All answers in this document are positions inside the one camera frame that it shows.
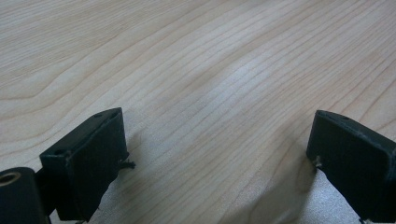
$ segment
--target hole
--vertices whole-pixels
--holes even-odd
[[[54,155],[61,155],[64,154],[64,150],[63,149],[57,149],[53,152]]]
[[[20,173],[12,172],[0,176],[0,187],[9,185],[21,177]]]

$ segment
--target wood grain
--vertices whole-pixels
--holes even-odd
[[[90,223],[359,223],[304,151],[317,109],[396,139],[395,33],[391,0],[2,1],[0,168],[121,106]]]

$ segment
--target black clamp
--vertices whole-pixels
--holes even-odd
[[[306,155],[361,221],[396,221],[396,143],[327,111],[317,111]]]
[[[0,173],[0,223],[50,223],[54,209],[61,220],[89,221],[119,170],[134,168],[128,156],[121,108],[91,116],[40,154],[37,173]]]

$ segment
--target light wood surface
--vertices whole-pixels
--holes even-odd
[[[359,223],[304,151],[317,109],[396,139],[395,33],[392,0],[2,1],[0,169],[121,106],[90,223]]]

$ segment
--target black bracket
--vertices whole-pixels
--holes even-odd
[[[119,170],[134,168],[128,156],[121,108],[91,116],[40,154],[36,174],[0,173],[0,223],[50,223],[54,209],[61,220],[89,221]]]
[[[361,220],[396,221],[396,143],[353,119],[317,111],[306,155]]]

